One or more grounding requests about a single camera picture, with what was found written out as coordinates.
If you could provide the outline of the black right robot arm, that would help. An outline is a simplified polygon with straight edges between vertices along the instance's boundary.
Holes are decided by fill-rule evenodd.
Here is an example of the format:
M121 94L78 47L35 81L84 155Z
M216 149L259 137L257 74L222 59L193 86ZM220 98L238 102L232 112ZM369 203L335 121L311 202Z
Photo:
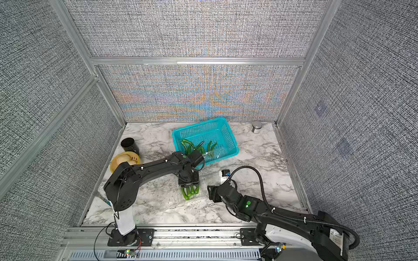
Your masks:
M360 236L351 228L338 223L328 213L319 211L316 215L302 214L275 207L267 202L263 179L260 172L250 166L259 179L261 199L242 195L233 176L241 167L217 186L208 186L209 199L214 203L222 202L227 211L245 222L254 222L255 240L265 249L283 243L274 239L273 232L288 231L298 237L298 242L308 249L313 248L324 261L346 261L350 250L360 244Z

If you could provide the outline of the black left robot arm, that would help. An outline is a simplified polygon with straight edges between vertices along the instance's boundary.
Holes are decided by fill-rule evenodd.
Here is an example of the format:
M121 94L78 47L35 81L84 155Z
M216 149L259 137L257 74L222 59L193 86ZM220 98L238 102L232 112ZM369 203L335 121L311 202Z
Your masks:
M132 205L139 188L166 175L175 175L186 196L199 192L199 169L205 166L203 154L194 150L189 154L174 152L171 155L146 164L120 163L103 186L114 213L115 228L120 236L127 236L136 229Z

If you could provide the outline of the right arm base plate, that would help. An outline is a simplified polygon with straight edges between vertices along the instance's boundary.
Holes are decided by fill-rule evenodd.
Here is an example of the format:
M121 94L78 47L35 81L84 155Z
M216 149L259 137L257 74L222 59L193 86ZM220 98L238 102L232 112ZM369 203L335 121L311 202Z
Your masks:
M254 228L241 228L238 235L242 246L261 246L257 241Z

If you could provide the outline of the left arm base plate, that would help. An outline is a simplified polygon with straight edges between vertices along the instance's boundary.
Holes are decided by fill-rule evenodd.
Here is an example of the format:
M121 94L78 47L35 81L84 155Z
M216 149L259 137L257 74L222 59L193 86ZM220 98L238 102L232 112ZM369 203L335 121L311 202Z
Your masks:
M131 246L151 246L155 230L153 228L134 229L125 236L118 229L111 231L107 246L110 247L131 247Z

